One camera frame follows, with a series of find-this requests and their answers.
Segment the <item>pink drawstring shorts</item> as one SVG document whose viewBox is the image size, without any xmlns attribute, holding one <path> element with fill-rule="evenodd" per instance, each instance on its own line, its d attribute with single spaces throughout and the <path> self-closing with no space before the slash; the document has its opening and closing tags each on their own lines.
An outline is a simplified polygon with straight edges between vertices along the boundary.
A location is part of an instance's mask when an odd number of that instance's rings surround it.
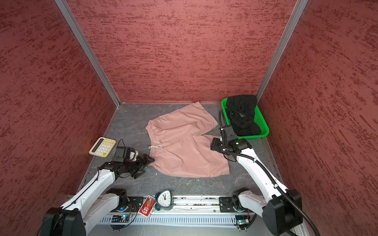
<svg viewBox="0 0 378 236">
<path fill-rule="evenodd" d="M 182 178 L 214 178 L 230 173 L 227 160 L 210 149 L 218 126 L 199 103 L 192 103 L 148 122 L 152 166 L 159 172 Z"/>
</svg>

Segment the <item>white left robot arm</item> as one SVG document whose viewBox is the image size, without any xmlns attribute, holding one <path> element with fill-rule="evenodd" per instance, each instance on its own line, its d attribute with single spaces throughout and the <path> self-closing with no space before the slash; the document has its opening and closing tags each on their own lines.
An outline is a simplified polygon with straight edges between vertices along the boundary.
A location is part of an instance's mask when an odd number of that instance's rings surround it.
<svg viewBox="0 0 378 236">
<path fill-rule="evenodd" d="M 76 195 L 60 207 L 50 208 L 43 217 L 39 236 L 86 236 L 111 211 L 132 211 L 127 192 L 110 186 L 129 173 L 132 178 L 141 176 L 144 167 L 155 160 L 147 154 L 135 160 L 115 157 L 97 169 L 97 174 Z"/>
</svg>

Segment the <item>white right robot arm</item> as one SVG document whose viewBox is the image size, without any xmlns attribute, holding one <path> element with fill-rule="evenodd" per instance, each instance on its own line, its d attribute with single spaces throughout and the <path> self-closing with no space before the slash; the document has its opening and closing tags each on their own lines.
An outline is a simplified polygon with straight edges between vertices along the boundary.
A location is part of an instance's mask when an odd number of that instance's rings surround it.
<svg viewBox="0 0 378 236">
<path fill-rule="evenodd" d="M 262 195 L 258 196 L 247 188 L 233 192 L 231 205 L 235 211 L 248 209 L 260 216 L 271 234 L 284 233 L 293 236 L 293 229 L 307 219 L 302 210 L 302 199 L 296 190 L 289 190 L 261 162 L 250 143 L 245 139 L 226 143 L 213 138 L 210 149 L 225 157 L 232 156 L 252 177 Z"/>
</svg>

